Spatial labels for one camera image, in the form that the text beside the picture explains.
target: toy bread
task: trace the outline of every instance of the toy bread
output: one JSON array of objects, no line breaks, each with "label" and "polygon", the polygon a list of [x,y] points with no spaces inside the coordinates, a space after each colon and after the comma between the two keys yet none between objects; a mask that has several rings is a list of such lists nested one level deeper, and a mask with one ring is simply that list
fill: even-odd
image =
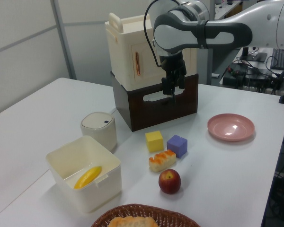
[{"label": "toy bread", "polygon": [[150,157],[148,164],[151,171],[159,172],[174,164],[175,161],[176,154],[171,150],[166,150],[164,152],[156,154],[154,157]]},{"label": "toy bread", "polygon": [[117,217],[110,221],[108,227],[159,227],[151,217]]}]

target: cabinet handle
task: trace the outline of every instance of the cabinet handle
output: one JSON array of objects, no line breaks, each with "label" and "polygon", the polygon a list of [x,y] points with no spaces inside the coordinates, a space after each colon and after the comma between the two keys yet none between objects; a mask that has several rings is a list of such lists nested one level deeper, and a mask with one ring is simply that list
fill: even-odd
[{"label": "cabinet handle", "polygon": [[135,58],[136,58],[136,69],[137,69],[137,75],[140,75],[140,63],[139,63],[139,53],[135,52],[134,53]]}]

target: pink plate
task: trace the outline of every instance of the pink plate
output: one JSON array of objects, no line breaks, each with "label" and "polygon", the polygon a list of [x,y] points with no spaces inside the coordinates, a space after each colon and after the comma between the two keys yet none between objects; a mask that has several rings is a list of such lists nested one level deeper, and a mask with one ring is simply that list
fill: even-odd
[{"label": "pink plate", "polygon": [[250,119],[232,113],[212,117],[207,123],[207,128],[211,135],[226,141],[245,140],[255,131],[255,125]]}]

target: electronic equipment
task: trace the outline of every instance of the electronic equipment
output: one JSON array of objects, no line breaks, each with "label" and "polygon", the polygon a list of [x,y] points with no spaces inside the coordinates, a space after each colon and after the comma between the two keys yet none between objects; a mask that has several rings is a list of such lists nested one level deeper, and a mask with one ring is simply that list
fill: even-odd
[{"label": "electronic equipment", "polygon": [[247,65],[232,63],[223,76],[223,85],[238,89],[244,85]]},{"label": "electronic equipment", "polygon": [[270,69],[284,70],[284,49],[273,49]]},{"label": "electronic equipment", "polygon": [[262,89],[270,88],[271,76],[269,75],[269,73],[269,70],[266,69],[248,69],[244,79],[244,85],[247,87],[261,87]]},{"label": "electronic equipment", "polygon": [[267,57],[267,53],[257,52],[257,51],[249,52],[248,47],[244,47],[240,60],[241,61],[265,62],[266,57]]}]

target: white cylindrical box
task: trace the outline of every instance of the white cylindrical box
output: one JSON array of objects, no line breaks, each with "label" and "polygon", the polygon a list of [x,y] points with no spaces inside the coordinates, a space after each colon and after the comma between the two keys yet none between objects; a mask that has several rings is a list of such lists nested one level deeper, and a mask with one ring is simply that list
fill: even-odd
[{"label": "white cylindrical box", "polygon": [[117,144],[115,118],[104,112],[87,115],[81,122],[83,135],[88,135],[111,151]]}]

